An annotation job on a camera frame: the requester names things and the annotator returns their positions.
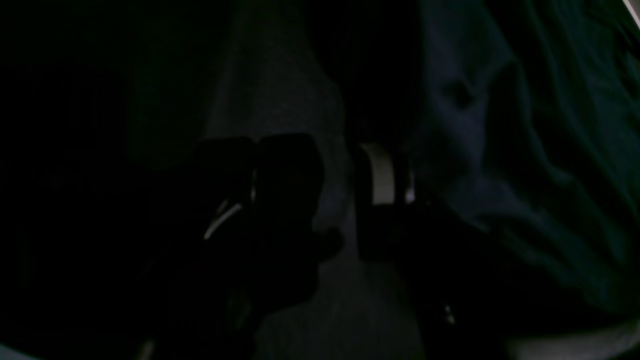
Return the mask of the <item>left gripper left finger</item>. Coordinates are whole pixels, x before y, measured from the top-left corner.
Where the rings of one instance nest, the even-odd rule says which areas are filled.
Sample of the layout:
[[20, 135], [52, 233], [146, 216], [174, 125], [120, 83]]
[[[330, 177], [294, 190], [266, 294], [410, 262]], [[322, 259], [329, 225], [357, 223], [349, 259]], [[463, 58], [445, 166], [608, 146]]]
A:
[[208, 139], [195, 165], [218, 207], [203, 234], [201, 263], [234, 281], [314, 281], [313, 220], [324, 183], [308, 134]]

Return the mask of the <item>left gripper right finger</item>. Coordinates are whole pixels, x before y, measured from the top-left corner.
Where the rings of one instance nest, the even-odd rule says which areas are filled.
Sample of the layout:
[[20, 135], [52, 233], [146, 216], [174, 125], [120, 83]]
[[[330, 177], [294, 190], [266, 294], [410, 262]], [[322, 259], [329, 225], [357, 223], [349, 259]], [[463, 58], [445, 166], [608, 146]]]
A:
[[376, 142], [352, 149], [358, 255], [363, 261], [393, 261], [416, 241], [433, 194], [418, 182], [402, 152]]

